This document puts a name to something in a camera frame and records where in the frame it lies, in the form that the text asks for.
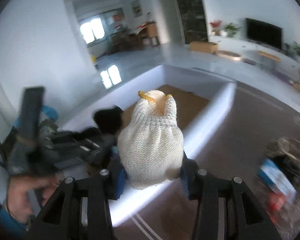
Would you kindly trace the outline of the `person's left hand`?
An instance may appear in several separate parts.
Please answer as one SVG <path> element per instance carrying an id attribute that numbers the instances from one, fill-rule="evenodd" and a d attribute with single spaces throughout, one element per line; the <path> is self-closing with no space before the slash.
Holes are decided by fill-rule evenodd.
<path id="1" fill-rule="evenodd" d="M 55 175 L 48 177 L 11 177 L 6 197 L 6 210 L 18 222 L 26 224 L 30 215 L 33 214 L 28 192 L 34 189 L 43 189 L 42 206 L 53 195 L 59 185 Z"/>

